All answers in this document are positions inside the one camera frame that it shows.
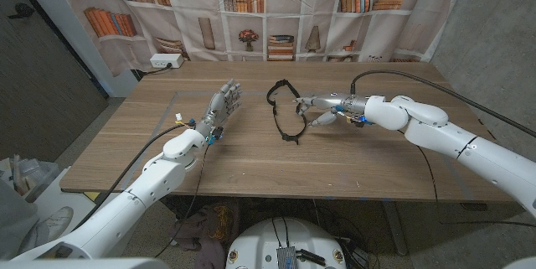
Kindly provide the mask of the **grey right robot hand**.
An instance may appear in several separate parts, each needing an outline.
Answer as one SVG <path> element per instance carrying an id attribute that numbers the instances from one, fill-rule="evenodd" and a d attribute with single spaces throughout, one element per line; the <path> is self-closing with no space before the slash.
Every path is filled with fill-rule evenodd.
<path id="1" fill-rule="evenodd" d="M 369 124 L 364 117 L 364 110 L 368 99 L 362 96 L 346 93 L 329 93 L 321 96 L 297 97 L 294 102 L 298 104 L 297 113 L 304 114 L 310 107 L 325 110 L 323 114 L 308 123 L 309 127 L 331 124 L 339 116 L 346 118 L 348 123 L 357 127 Z"/>

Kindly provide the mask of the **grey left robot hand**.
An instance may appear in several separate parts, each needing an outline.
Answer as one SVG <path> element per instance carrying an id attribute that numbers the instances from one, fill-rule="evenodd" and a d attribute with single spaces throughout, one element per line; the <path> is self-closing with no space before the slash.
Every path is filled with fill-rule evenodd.
<path id="1" fill-rule="evenodd" d="M 230 79 L 209 102 L 201 120 L 197 122 L 195 130 L 207 137 L 215 128 L 222 127 L 229 116 L 240 106 L 240 83 Z"/>

